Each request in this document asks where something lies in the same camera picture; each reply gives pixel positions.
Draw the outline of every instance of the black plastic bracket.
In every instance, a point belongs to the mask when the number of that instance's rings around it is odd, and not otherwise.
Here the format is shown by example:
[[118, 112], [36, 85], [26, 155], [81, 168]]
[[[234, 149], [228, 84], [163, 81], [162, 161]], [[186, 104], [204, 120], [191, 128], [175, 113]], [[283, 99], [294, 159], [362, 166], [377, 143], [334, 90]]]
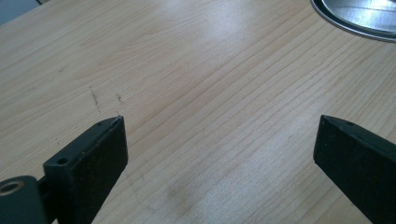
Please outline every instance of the black plastic bracket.
[[0, 183], [0, 223], [91, 223], [128, 162], [123, 117], [102, 120], [44, 163]]
[[396, 145], [352, 122], [322, 116], [314, 160], [373, 223], [396, 223]]

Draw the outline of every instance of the screw hole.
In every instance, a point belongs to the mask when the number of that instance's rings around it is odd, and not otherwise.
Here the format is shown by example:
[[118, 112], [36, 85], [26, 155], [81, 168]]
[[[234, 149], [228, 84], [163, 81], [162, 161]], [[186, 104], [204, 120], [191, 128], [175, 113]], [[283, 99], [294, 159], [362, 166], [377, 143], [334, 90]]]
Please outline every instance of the screw hole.
[[6, 196], [8, 194], [11, 194], [18, 189], [20, 189], [23, 186], [23, 181], [12, 181], [9, 183], [6, 183], [3, 186], [0, 186], [0, 196]]
[[58, 164], [65, 164], [65, 163], [67, 163], [68, 162], [68, 159], [67, 158], [60, 158], [59, 160], [58, 160]]

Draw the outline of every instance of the table surface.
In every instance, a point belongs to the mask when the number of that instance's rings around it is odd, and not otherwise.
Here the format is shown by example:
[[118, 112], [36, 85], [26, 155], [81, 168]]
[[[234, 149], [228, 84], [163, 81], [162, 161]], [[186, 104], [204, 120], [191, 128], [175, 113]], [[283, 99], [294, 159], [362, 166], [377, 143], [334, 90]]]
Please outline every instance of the table surface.
[[120, 114], [93, 223], [369, 223], [312, 154], [322, 114], [396, 142], [396, 45], [308, 0], [51, 0], [0, 40], [2, 179]]

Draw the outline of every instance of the light wood surface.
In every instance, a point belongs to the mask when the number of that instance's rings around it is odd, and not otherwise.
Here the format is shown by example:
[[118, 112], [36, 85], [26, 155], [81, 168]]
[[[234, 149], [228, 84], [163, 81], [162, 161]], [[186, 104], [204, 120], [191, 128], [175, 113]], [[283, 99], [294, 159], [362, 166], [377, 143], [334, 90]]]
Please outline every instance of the light wood surface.
[[0, 177], [123, 115], [94, 223], [369, 223], [314, 164], [322, 114], [396, 142], [396, 45], [308, 0], [51, 0], [0, 26]]

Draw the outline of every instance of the stainless steel dish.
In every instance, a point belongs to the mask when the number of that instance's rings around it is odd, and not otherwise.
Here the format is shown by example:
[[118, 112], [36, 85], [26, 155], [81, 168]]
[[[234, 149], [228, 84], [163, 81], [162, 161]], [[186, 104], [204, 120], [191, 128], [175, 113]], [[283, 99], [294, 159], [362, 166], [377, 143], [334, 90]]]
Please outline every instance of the stainless steel dish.
[[396, 42], [396, 0], [311, 0], [327, 21], [357, 35]]

